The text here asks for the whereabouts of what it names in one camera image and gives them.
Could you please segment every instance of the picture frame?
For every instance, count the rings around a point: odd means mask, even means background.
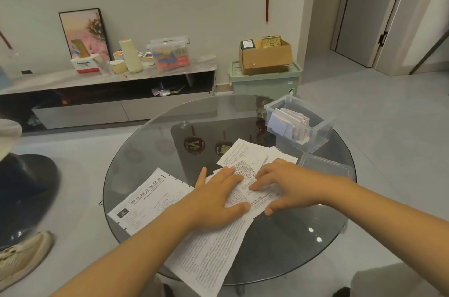
[[[105,62],[113,60],[105,24],[98,7],[59,12],[70,57],[100,54]]]

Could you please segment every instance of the green plastic storage box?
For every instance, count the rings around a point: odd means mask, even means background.
[[[234,94],[268,96],[276,100],[290,92],[296,96],[302,73],[300,66],[293,62],[289,70],[283,73],[243,75],[240,62],[237,61],[229,68],[229,80]]]

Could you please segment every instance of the person's left hand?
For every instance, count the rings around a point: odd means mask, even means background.
[[[203,167],[195,189],[175,204],[180,213],[188,215],[193,230],[225,226],[251,209],[249,203],[239,203],[225,208],[229,193],[243,180],[243,175],[233,175],[234,167],[223,168],[207,185],[206,172],[206,168]]]

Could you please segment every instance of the transparent plastic container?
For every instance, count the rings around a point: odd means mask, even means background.
[[[179,36],[168,39],[154,39],[146,48],[153,55],[154,63],[158,69],[183,67],[190,64],[187,45],[188,36]]]
[[[276,110],[281,108],[304,114],[310,119],[309,125],[302,123],[299,119],[295,119],[284,112]],[[266,104],[265,109],[267,111],[267,130],[274,135],[287,138],[292,142],[294,147],[302,152],[313,153],[329,141],[335,118],[313,104],[295,96],[286,95]],[[277,117],[270,122],[272,114],[275,112]],[[291,127],[284,130],[282,124],[288,125],[287,127],[292,125],[294,126],[294,130],[300,130],[301,132],[299,135],[298,133],[292,133]]]
[[[351,166],[340,164],[322,157],[305,153],[301,157],[298,166],[313,169],[321,173],[338,175],[341,177],[348,177],[354,180],[354,169]]]

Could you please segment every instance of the beige sneaker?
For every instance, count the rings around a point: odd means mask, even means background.
[[[0,252],[0,293],[36,269],[50,252],[53,240],[50,231],[39,232]]]

